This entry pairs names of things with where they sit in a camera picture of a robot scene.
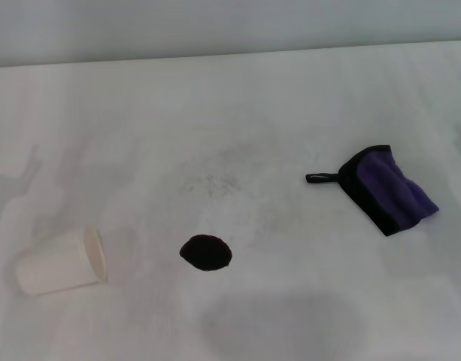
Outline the purple rag with black trim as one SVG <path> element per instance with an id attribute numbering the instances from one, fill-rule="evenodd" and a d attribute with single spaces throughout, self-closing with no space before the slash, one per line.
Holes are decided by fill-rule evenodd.
<path id="1" fill-rule="evenodd" d="M 408 230 L 439 207 L 404 176 L 389 145 L 375 145 L 351 157 L 338 172 L 307 174 L 309 184 L 337 183 L 385 236 Z"/>

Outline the white paper cup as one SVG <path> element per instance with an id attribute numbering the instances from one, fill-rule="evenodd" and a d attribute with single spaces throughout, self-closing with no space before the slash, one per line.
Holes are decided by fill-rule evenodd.
<path id="1" fill-rule="evenodd" d="M 72 230 L 42 241 L 18 256 L 15 275 L 31 296 L 108 281 L 105 252 L 93 227 Z"/>

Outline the black water stain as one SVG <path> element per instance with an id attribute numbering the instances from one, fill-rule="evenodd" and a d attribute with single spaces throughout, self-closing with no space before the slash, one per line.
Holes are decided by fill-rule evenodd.
<path id="1" fill-rule="evenodd" d="M 204 272 L 225 268 L 232 260 L 227 243 L 214 235 L 194 235 L 182 246 L 179 255 Z"/>

